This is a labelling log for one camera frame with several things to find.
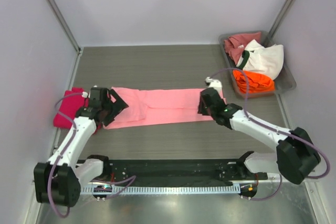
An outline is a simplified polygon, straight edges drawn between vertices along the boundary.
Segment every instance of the red cloth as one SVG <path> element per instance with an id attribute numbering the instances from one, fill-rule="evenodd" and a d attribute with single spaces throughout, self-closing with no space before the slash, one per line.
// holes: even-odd
<path id="1" fill-rule="evenodd" d="M 82 88 L 73 87 L 71 90 L 65 91 L 64 96 L 69 95 L 69 94 L 74 94 L 74 93 L 82 93 L 84 91 L 85 90 Z M 84 103 L 85 103 L 85 98 L 82 97 L 81 95 L 74 95 L 71 97 L 67 97 L 62 100 L 59 111 L 67 115 L 71 119 L 75 119 L 76 111 L 80 107 L 84 106 Z M 72 123 L 57 113 L 54 117 L 54 126 L 58 128 L 63 128 L 63 129 L 70 129 L 72 126 Z"/>
<path id="2" fill-rule="evenodd" d="M 230 58 L 233 59 L 235 65 L 237 65 L 247 44 L 254 39 L 260 43 L 261 32 L 255 34 L 236 34 L 224 40 L 224 49 Z"/>

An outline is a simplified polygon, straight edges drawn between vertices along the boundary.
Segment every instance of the orange cloth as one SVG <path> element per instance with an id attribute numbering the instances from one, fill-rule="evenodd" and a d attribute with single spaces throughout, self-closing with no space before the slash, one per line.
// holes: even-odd
<path id="1" fill-rule="evenodd" d="M 254 73 L 250 71 L 244 71 L 244 73 L 247 75 L 248 79 L 249 84 L 248 93 L 252 94 L 252 93 L 268 92 L 275 90 L 274 81 L 268 76 L 261 73 Z M 245 76 L 237 70 L 233 71 L 233 75 L 236 79 L 239 90 L 241 91 L 241 93 L 245 94 L 246 93 Z"/>

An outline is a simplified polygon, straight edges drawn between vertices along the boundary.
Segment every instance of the white cloth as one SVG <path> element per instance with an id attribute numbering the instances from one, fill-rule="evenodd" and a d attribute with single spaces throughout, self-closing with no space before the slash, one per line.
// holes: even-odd
<path id="1" fill-rule="evenodd" d="M 272 80 L 278 77 L 284 65 L 283 45 L 265 48 L 254 39 L 247 44 L 245 50 L 249 51 L 250 56 L 243 70 L 262 73 Z M 242 61 L 243 57 L 241 56 L 237 67 L 242 64 Z"/>

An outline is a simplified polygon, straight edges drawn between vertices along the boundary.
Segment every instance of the cable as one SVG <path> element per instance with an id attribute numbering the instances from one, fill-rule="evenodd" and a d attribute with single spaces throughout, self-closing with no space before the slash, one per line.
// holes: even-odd
<path id="1" fill-rule="evenodd" d="M 82 93 L 73 93 L 73 94 L 69 94 L 69 95 L 66 95 L 64 97 L 62 97 L 61 99 L 59 99 L 56 103 L 55 103 L 55 109 L 57 110 L 57 113 L 60 114 L 61 116 L 63 116 L 65 119 L 67 119 L 68 121 L 70 121 L 72 123 L 72 126 L 73 126 L 73 132 L 72 132 L 72 135 L 68 141 L 68 143 L 66 144 L 66 146 L 64 147 L 64 149 L 60 152 L 60 154 L 57 156 L 54 164 L 52 165 L 51 167 L 51 171 L 49 173 L 49 177 L 48 177 L 48 183 L 47 183 L 47 194 L 48 194 L 48 200 L 49 200 L 49 203 L 50 203 L 50 206 L 51 208 L 53 209 L 53 211 L 55 212 L 55 214 L 60 217 L 60 218 L 67 218 L 69 216 L 69 213 L 70 213 L 70 207 L 67 208 L 67 212 L 65 213 L 65 215 L 61 214 L 61 212 L 57 209 L 55 203 L 54 203 L 54 199 L 53 199 L 53 196 L 51 194 L 51 181 L 52 181 L 52 175 L 54 174 L 54 171 L 56 169 L 56 166 L 59 162 L 59 160 L 61 159 L 61 157 L 63 156 L 64 152 L 67 150 L 67 148 L 69 147 L 69 145 L 71 144 L 72 140 L 75 138 L 76 136 L 76 131 L 77 131 L 77 126 L 76 126 L 76 123 L 74 122 L 74 120 L 70 117 L 68 117 L 67 115 L 65 115 L 64 113 L 60 112 L 58 109 L 57 109 L 57 106 L 58 104 L 65 98 L 68 98 L 68 97 L 73 97 L 75 95 L 82 95 Z"/>
<path id="2" fill-rule="evenodd" d="M 100 182 L 100 183 L 104 183 L 104 184 L 108 184 L 108 185 L 112 186 L 112 185 L 124 184 L 124 183 L 126 183 L 126 182 L 129 181 L 129 183 L 126 186 L 124 186 L 124 188 L 122 188 L 119 192 L 117 192 L 115 194 L 112 194 L 112 195 L 109 195 L 109 196 L 106 197 L 106 199 L 112 199 L 112 198 L 118 196 L 119 194 L 121 194 L 128 187 L 130 187 L 133 184 L 133 182 L 135 181 L 135 179 L 136 179 L 136 176 L 134 175 L 132 177 L 129 177 L 129 178 L 125 179 L 125 180 L 118 181 L 118 182 L 104 182 L 104 181 L 100 181 L 100 180 L 93 180 L 92 182 Z"/>
<path id="3" fill-rule="evenodd" d="M 56 169 L 56 166 L 59 162 L 59 160 L 61 159 L 61 157 L 63 156 L 63 154 L 65 153 L 65 151 L 67 150 L 67 148 L 70 146 L 71 142 L 73 141 L 73 139 L 75 138 L 76 136 L 76 132 L 77 132 L 77 126 L 76 126 L 76 123 L 74 122 L 74 120 L 72 118 L 70 118 L 69 116 L 65 115 L 64 113 L 60 112 L 58 109 L 57 109 L 57 106 L 58 104 L 64 100 L 65 98 L 68 98 L 68 97 L 73 97 L 75 95 L 82 95 L 82 93 L 73 93 L 73 94 L 69 94 L 69 95 L 66 95 L 64 97 L 62 97 L 61 99 L 59 99 L 56 104 L 55 104 L 55 109 L 57 111 L 58 114 L 60 114 L 61 116 L 63 116 L 65 119 L 67 119 L 68 121 L 70 121 L 73 125 L 73 132 L 72 132 L 72 135 L 69 139 L 69 141 L 67 142 L 67 144 L 64 146 L 63 150 L 60 152 L 60 154 L 57 156 L 53 166 L 51 167 L 51 171 L 49 173 L 49 177 L 48 177 L 48 183 L 47 183 L 47 194 L 48 194 L 48 199 L 49 199 L 49 203 L 50 203 L 50 206 L 51 208 L 53 209 L 53 211 L 55 212 L 55 214 L 60 217 L 60 218 L 67 218 L 70 214 L 70 208 L 68 207 L 67 208 L 67 212 L 65 213 L 65 215 L 63 215 L 56 207 L 55 203 L 54 203 L 54 199 L 53 199 L 53 196 L 51 194 L 51 181 L 52 181 L 52 175 L 54 174 L 55 172 L 55 169 Z M 132 176 L 128 179 L 125 179 L 123 181 L 119 181 L 119 182 L 104 182 L 106 184 L 110 184 L 110 185 L 118 185 L 118 184 L 123 184 L 123 183 L 126 183 L 128 181 L 130 181 L 124 188 L 122 188 L 119 192 L 113 194 L 113 195 L 110 195 L 109 197 L 106 197 L 106 199 L 111 199 L 111 198 L 114 198 L 118 195 L 120 195 L 123 191 L 125 191 L 135 180 L 136 176 Z"/>
<path id="4" fill-rule="evenodd" d="M 259 185 L 259 178 L 258 178 L 258 174 L 256 173 L 256 184 L 255 184 L 255 186 L 258 186 Z"/>
<path id="5" fill-rule="evenodd" d="M 247 200 L 252 200 L 252 201 L 264 201 L 264 200 L 268 200 L 268 199 L 272 199 L 274 196 L 276 196 L 276 194 L 280 191 L 280 188 L 282 186 L 282 176 L 280 175 L 280 182 L 279 182 L 279 186 L 278 188 L 274 191 L 274 193 L 272 193 L 270 196 L 267 196 L 265 198 L 248 198 L 246 196 L 241 196 L 241 198 L 243 199 L 247 199 Z"/>
<path id="6" fill-rule="evenodd" d="M 275 133 L 278 133 L 278 134 L 282 134 L 282 135 L 291 137 L 291 138 L 293 138 L 293 139 L 295 139 L 295 140 L 300 141 L 300 142 L 303 143 L 303 144 L 308 145 L 308 146 L 311 147 L 313 150 L 317 151 L 317 152 L 323 157 L 323 159 L 324 159 L 325 164 L 327 165 L 327 167 L 326 167 L 326 169 L 325 169 L 325 172 L 322 173 L 321 175 L 318 175 L 318 176 L 307 176 L 307 178 L 311 178 L 311 179 L 319 179 L 319 178 L 326 177 L 326 176 L 329 174 L 329 172 L 330 172 L 330 161 L 329 161 L 329 159 L 327 158 L 326 154 L 325 154 L 321 149 L 319 149 L 318 147 L 314 146 L 313 144 L 309 143 L 308 141 L 306 141 L 306 140 L 304 140 L 304 139 L 302 139 L 302 138 L 300 138 L 300 137 L 298 137 L 298 136 L 295 136 L 295 135 L 290 134 L 290 133 L 287 133 L 287 132 L 278 131 L 277 129 L 275 129 L 275 128 L 273 128 L 273 127 L 270 127 L 270 126 L 267 126 L 267 125 L 265 125 L 265 124 L 263 124 L 263 123 L 261 123 L 261 122 L 255 120 L 254 118 L 250 117 L 250 115 L 249 115 L 248 112 L 247 112 L 247 99 L 248 99 L 248 95 L 249 95 L 249 92 L 248 92 L 248 91 L 249 91 L 249 83 L 248 83 L 247 75 L 244 73 L 244 71 L 242 71 L 241 69 L 238 69 L 238 68 L 223 68 L 223 69 L 217 71 L 216 73 L 214 73 L 213 75 L 211 75 L 210 78 L 214 78 L 216 75 L 218 75 L 218 74 L 220 74 L 220 73 L 222 73 L 222 72 L 224 72 L 224 71 L 228 71 L 228 70 L 237 70 L 237 71 L 241 72 L 241 73 L 244 75 L 244 77 L 245 77 L 245 80 L 246 80 L 246 95 L 245 95 L 245 98 L 244 98 L 243 111 L 244 111 L 244 114 L 246 115 L 246 117 L 247 117 L 248 119 L 250 119 L 252 122 L 254 122 L 254 123 L 256 123 L 256 124 L 258 124 L 258 125 L 260 125 L 260 126 L 266 128 L 266 129 L 270 130 L 270 131 L 273 131 L 273 132 L 275 132 Z M 282 176 L 280 175 L 280 184 L 279 184 L 279 187 L 278 187 L 278 189 L 275 191 L 274 194 L 272 194 L 272 195 L 270 195 L 270 196 L 268 196 L 268 197 L 266 197 L 266 198 L 262 198 L 262 199 L 254 199 L 254 200 L 256 200 L 256 201 L 262 201 L 262 200 L 266 200 L 266 199 L 270 199 L 270 198 L 274 197 L 274 195 L 275 195 L 276 193 L 278 193 L 278 191 L 279 191 L 279 189 L 280 189 L 280 187 L 281 187 L 281 184 L 282 184 Z"/>

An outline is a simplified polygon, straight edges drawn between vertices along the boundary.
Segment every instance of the gray table surface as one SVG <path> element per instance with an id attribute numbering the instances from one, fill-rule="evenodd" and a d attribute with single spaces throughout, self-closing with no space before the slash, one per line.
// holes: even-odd
<path id="1" fill-rule="evenodd" d="M 204 79 L 225 67 L 219 45 L 89 47 L 81 56 L 74 87 L 134 89 L 205 88 Z M 243 105 L 227 74 L 218 76 L 228 102 Z M 284 126 L 275 96 L 249 99 L 250 113 Z M 62 131 L 61 139 L 67 131 Z M 215 122 L 193 122 L 100 130 L 80 158 L 238 158 L 246 151 L 271 152 L 266 145 Z"/>

